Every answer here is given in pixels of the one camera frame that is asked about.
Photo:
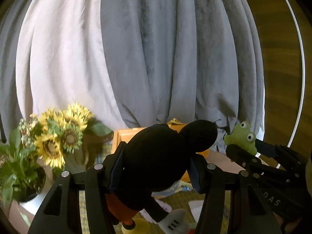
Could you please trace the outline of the white cloth piece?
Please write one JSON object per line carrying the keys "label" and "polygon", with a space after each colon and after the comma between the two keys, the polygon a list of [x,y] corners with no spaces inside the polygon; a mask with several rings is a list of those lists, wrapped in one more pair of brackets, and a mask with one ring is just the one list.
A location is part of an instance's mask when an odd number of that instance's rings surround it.
{"label": "white cloth piece", "polygon": [[199,218],[203,204],[204,204],[203,200],[192,200],[189,202],[189,207],[194,219]]}

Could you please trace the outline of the green frog toy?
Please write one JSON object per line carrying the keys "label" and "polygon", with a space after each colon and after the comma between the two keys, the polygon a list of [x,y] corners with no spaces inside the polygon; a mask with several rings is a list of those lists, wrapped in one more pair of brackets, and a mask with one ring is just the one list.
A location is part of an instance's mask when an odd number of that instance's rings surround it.
{"label": "green frog toy", "polygon": [[232,133],[224,136],[226,146],[236,145],[254,156],[257,154],[255,140],[256,135],[251,131],[251,125],[247,121],[236,124]]}

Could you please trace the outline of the black mouse plush toy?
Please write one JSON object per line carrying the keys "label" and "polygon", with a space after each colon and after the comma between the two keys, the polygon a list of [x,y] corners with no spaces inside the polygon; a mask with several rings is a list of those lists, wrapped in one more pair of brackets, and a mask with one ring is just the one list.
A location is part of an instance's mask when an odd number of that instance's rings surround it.
{"label": "black mouse plush toy", "polygon": [[[191,158],[209,149],[218,136],[214,123],[197,120],[180,132],[156,124],[138,132],[122,153],[113,179],[113,192],[106,194],[110,213],[122,224],[122,233],[149,233],[150,225],[135,215],[146,207],[153,192],[164,191],[185,174]],[[172,210],[158,222],[164,233],[188,233],[184,209]]]}

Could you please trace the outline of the white vase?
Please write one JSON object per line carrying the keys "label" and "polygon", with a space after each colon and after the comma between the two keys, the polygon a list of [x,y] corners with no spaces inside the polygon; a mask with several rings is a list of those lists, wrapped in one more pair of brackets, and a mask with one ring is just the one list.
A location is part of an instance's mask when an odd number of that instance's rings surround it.
{"label": "white vase", "polygon": [[45,199],[45,196],[47,195],[51,186],[52,180],[48,176],[46,176],[45,183],[41,192],[37,195],[33,195],[31,197],[31,200],[28,200],[27,202],[20,202],[20,205],[32,215],[36,215],[41,203]]}

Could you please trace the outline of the yellow blue plaid mat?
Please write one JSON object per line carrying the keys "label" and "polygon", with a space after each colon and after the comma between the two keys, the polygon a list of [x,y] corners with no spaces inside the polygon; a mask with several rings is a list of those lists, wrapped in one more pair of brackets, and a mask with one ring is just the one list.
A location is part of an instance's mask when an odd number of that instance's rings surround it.
{"label": "yellow blue plaid mat", "polygon": [[[94,144],[88,146],[89,151],[89,160],[94,160],[95,163],[101,163],[104,161],[104,158],[111,153],[112,151],[112,142],[109,141],[105,144]],[[212,162],[219,166],[220,168],[226,169],[230,166],[230,160],[219,152],[209,152],[207,157],[208,162]],[[191,230],[194,231],[196,227],[196,220],[191,212],[189,202],[195,200],[203,200],[205,195],[198,194],[195,190],[190,190],[186,186],[182,190],[175,192],[167,197],[161,197],[159,202],[161,202],[166,211],[171,211],[174,209],[185,209],[186,210],[186,221],[189,222]],[[79,208],[80,208],[80,220],[82,225],[83,233],[90,233],[87,213],[86,213],[86,204],[85,204],[85,193],[83,191],[79,192]],[[230,216],[230,192],[225,193],[225,202],[224,202],[224,213],[222,220],[221,233],[227,233],[229,226],[229,216]]]}

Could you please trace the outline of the blue printed fabric pouch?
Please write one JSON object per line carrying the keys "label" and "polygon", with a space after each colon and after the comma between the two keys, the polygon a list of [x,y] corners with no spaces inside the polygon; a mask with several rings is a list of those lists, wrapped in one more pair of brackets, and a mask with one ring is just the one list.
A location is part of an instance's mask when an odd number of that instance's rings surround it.
{"label": "blue printed fabric pouch", "polygon": [[169,196],[176,194],[178,192],[188,192],[188,191],[192,191],[192,190],[193,190],[193,187],[192,187],[191,183],[179,180],[173,186],[171,186],[170,188],[168,188],[164,191],[153,192],[152,196],[156,199],[161,199],[161,198],[169,197]]}

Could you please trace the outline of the sunflower bouquet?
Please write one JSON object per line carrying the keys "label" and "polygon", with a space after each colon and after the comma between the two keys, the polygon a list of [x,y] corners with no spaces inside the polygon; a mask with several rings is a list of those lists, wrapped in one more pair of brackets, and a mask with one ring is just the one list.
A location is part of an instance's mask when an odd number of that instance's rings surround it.
{"label": "sunflower bouquet", "polygon": [[66,157],[86,148],[86,136],[110,141],[113,131],[88,108],[74,103],[65,110],[48,108],[21,119],[7,143],[1,143],[1,203],[28,202],[46,181],[44,166],[53,175],[65,170]]}

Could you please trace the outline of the orange plastic crate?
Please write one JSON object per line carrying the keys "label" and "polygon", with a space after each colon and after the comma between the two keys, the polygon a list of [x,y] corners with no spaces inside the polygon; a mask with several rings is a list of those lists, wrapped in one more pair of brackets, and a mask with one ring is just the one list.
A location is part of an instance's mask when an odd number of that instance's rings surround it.
{"label": "orange plastic crate", "polygon": [[[171,121],[168,123],[168,126],[171,129],[176,130],[177,132],[180,132],[181,129],[185,125],[186,124],[177,123],[177,122],[173,123]],[[114,131],[111,154],[115,153],[115,151],[117,150],[117,147],[121,141],[128,143],[138,132],[140,132],[144,128],[145,127],[138,127],[138,128],[129,128],[129,129],[119,129],[119,130]],[[210,153],[210,148],[204,152],[200,152],[199,154],[203,155],[203,157],[207,158],[209,153]],[[184,182],[190,183],[190,178],[189,178],[189,175],[187,172],[185,172],[185,174],[183,175],[181,180]]]}

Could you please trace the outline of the white sheer curtain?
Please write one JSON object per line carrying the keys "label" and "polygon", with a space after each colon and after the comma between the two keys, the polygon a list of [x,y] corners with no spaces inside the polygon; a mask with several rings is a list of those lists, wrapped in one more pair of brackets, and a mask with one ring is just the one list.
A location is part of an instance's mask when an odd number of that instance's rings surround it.
{"label": "white sheer curtain", "polygon": [[32,0],[16,53],[23,118],[78,103],[112,130],[125,128],[104,55],[100,0]]}

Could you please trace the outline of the grey curtain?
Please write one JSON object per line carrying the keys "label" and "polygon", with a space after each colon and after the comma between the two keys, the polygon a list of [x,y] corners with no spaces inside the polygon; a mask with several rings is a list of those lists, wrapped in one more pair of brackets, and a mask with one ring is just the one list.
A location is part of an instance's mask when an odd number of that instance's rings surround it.
{"label": "grey curtain", "polygon": [[[23,118],[16,53],[32,0],[1,0],[1,139]],[[126,128],[213,122],[214,150],[243,121],[264,137],[260,41],[246,0],[100,0],[106,66]]]}

